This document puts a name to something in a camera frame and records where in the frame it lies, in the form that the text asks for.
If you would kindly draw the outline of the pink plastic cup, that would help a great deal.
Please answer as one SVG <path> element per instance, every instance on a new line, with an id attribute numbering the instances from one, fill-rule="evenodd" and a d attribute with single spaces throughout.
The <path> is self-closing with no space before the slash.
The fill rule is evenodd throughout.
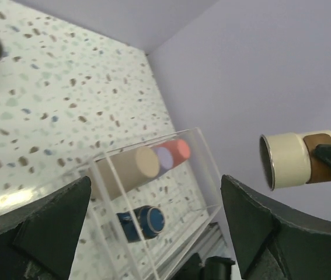
<path id="1" fill-rule="evenodd" d="M 155 145 L 154 148 L 166 148 L 173 158 L 173 168 L 188 160 L 191 156 L 189 144 L 183 139 L 174 139 Z"/>

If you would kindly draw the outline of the dark blue mug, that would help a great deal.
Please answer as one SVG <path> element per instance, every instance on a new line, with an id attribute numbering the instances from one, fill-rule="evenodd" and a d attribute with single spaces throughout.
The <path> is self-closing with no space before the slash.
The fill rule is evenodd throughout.
<path id="1" fill-rule="evenodd" d="M 165 227 L 165 215 L 160 208 L 150 205 L 144 205 L 134 209 L 135 218 L 139 223 L 141 232 L 145 240 L 156 238 Z M 129 243 L 140 241 L 138 230 L 129 211 L 116 214 L 124 234 Z"/>

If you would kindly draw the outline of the cream metal cup brown band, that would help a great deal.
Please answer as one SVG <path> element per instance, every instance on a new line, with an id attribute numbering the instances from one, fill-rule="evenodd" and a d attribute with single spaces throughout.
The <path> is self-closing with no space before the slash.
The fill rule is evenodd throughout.
<path id="1" fill-rule="evenodd" d="M 269 189 L 331 181 L 331 167 L 313 155 L 320 144 L 331 144 L 331 131 L 261 135 L 260 157 Z"/>

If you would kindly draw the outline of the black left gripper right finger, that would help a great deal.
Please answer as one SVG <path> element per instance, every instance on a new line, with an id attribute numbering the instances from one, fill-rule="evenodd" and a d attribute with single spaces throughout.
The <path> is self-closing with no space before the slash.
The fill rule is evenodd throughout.
<path id="1" fill-rule="evenodd" d="M 242 279 L 331 279 L 331 221 L 229 175 L 221 178 L 221 195 Z"/>

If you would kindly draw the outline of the beige plastic cup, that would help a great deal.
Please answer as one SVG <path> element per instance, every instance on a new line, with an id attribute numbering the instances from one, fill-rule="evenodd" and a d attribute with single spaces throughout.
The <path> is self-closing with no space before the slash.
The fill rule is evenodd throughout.
<path id="1" fill-rule="evenodd" d="M 113 168 L 123 185 L 124 191 L 129 192 L 154 179 L 160 171 L 157 154 L 149 147 L 127 150 L 110 157 Z M 114 177 L 112 167 L 106 158 L 96 161 L 97 168 L 107 188 L 109 198 L 114 200 L 122 193 Z"/>

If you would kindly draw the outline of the lilac plastic cup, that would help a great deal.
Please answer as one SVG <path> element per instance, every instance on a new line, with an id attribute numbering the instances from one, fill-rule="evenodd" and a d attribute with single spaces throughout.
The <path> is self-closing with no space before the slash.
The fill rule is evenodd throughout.
<path id="1" fill-rule="evenodd" d="M 153 147 L 152 150 L 156 153 L 159 160 L 158 177 L 160 177 L 173 168 L 173 156 L 170 150 L 164 147 Z"/>

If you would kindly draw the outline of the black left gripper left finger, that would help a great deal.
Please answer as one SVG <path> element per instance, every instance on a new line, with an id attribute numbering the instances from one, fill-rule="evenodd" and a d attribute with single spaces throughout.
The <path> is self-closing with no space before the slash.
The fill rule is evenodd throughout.
<path id="1" fill-rule="evenodd" d="M 0 279 L 68 279 L 90 194 L 85 176 L 0 215 Z"/>

